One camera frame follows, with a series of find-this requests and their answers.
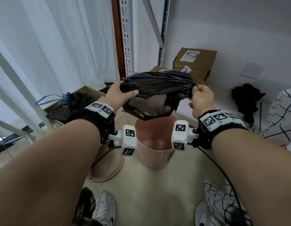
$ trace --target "beige floor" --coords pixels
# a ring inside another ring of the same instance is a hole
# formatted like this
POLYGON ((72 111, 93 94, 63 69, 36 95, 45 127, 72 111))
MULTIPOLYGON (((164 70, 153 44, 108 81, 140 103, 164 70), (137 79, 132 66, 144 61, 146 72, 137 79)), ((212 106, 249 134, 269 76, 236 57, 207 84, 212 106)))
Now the beige floor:
MULTIPOLYGON (((117 113, 116 128, 133 125, 136 118, 117 113)), ((29 145, 20 141, 0 153, 0 166, 29 145)), ((196 205, 205 199, 202 182, 208 179, 217 186, 224 182, 218 168, 198 149, 176 152, 169 165, 159 171, 144 167, 137 154, 126 157, 119 174, 105 183, 85 182, 96 198, 104 190, 117 201, 116 225, 194 225, 196 205)))

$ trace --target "wall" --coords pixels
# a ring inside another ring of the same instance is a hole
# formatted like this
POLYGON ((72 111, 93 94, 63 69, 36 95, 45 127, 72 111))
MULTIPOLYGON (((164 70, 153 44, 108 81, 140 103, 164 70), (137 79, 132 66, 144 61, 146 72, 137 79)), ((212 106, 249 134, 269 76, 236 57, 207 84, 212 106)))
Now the wall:
POLYGON ((291 88, 291 0, 171 0, 163 67, 182 47, 217 50, 208 81, 251 83, 271 101, 291 88), (259 79, 240 76, 248 61, 266 64, 259 79))
MULTIPOLYGON (((164 0, 150 0, 161 32, 164 0)), ((142 0, 133 0, 134 64, 145 72, 158 64, 159 45, 142 0)))

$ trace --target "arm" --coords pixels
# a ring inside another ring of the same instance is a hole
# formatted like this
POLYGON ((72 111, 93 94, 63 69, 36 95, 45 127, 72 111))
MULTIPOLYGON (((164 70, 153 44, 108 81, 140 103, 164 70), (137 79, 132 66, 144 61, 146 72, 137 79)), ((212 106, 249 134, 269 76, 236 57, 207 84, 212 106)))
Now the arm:
MULTIPOLYGON (((193 116, 216 109, 213 99, 207 86, 195 87, 193 116)), ((291 225, 291 152, 243 129, 220 132, 212 150, 254 225, 291 225)))
MULTIPOLYGON (((138 91, 113 84, 103 103, 117 111, 138 91)), ((0 169, 0 225, 70 225, 100 146, 86 120, 74 120, 30 145, 0 169)))

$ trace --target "blue drawstring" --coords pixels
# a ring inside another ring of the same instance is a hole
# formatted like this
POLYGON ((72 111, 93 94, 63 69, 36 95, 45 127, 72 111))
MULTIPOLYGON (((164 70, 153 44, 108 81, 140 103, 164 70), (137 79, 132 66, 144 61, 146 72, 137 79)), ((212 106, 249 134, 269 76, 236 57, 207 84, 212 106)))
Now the blue drawstring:
POLYGON ((47 102, 43 102, 43 103, 39 104, 42 100, 44 100, 46 97, 49 97, 49 96, 58 96, 58 97, 62 98, 63 100, 68 100, 67 95, 65 95, 64 93, 63 93, 61 96, 56 95, 56 94, 50 94, 50 95, 44 96, 44 97, 42 97, 41 99, 39 99, 39 100, 35 103, 35 105, 36 105, 36 106, 40 106, 40 105, 45 105, 45 104, 48 104, 48 103, 51 103, 51 102, 55 102, 55 101, 59 101, 59 100, 60 100, 60 99, 54 99, 54 100, 49 100, 49 101, 47 101, 47 102))

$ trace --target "white sneaker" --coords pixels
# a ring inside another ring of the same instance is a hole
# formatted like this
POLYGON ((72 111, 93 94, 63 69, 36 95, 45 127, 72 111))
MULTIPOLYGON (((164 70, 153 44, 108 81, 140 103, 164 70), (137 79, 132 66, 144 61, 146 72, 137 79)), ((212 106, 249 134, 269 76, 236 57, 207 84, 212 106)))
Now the white sneaker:
POLYGON ((196 226, 221 226, 213 213, 210 211, 206 201, 201 201, 195 211, 196 226))
POLYGON ((92 219, 99 221, 103 226, 114 226, 116 218, 116 201, 113 195, 107 191, 101 193, 96 200, 96 208, 92 219))

